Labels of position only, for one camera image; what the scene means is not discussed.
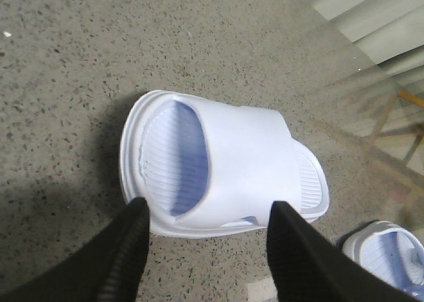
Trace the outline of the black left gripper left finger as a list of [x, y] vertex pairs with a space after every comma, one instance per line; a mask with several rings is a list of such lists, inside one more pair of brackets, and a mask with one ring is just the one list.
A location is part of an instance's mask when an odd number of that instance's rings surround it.
[[2, 301], [135, 301], [149, 247], [150, 212], [133, 199], [97, 236]]

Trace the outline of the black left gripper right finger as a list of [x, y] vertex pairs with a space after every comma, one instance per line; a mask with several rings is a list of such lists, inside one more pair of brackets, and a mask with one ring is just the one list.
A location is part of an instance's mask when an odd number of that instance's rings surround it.
[[413, 301], [354, 263], [285, 201], [270, 210], [266, 253], [279, 301]]

